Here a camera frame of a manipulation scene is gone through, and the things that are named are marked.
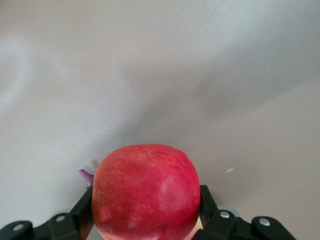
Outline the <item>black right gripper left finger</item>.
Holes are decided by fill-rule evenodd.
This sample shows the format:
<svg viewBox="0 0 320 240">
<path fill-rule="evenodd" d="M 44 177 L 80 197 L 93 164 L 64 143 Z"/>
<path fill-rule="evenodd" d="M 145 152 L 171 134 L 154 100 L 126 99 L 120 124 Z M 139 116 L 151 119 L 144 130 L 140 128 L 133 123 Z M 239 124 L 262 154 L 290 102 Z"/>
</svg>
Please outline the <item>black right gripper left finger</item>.
<svg viewBox="0 0 320 240">
<path fill-rule="evenodd" d="M 39 226 L 18 220 L 0 229 L 1 240 L 85 240 L 93 226 L 92 192 L 89 187 L 69 212 L 55 214 Z"/>
</svg>

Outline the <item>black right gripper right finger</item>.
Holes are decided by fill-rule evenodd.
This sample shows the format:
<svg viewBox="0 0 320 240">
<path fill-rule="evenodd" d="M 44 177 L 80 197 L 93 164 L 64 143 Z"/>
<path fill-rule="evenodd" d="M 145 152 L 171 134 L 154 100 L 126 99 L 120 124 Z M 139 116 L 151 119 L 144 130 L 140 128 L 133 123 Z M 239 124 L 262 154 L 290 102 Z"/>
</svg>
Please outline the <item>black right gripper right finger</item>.
<svg viewBox="0 0 320 240">
<path fill-rule="evenodd" d="M 202 229 L 197 240 L 295 240 L 296 238 L 275 218 L 256 216 L 243 220 L 228 209 L 219 209 L 208 186 L 200 186 L 199 218 Z"/>
</svg>

